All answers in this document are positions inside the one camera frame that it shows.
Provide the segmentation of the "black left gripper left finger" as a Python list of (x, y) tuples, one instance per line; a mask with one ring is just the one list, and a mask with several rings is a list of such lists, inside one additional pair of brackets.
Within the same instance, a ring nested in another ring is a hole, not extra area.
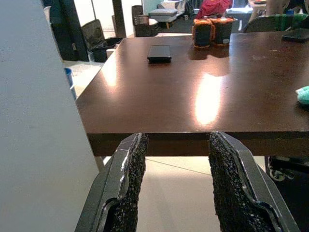
[(135, 133), (123, 139), (94, 179), (77, 232), (134, 232), (146, 170), (148, 136)]

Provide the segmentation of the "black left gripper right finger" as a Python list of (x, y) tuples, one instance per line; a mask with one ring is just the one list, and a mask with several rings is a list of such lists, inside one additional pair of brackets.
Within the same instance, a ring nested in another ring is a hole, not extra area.
[(272, 179), (236, 138), (210, 133), (209, 162), (215, 212), (223, 232), (298, 232)]

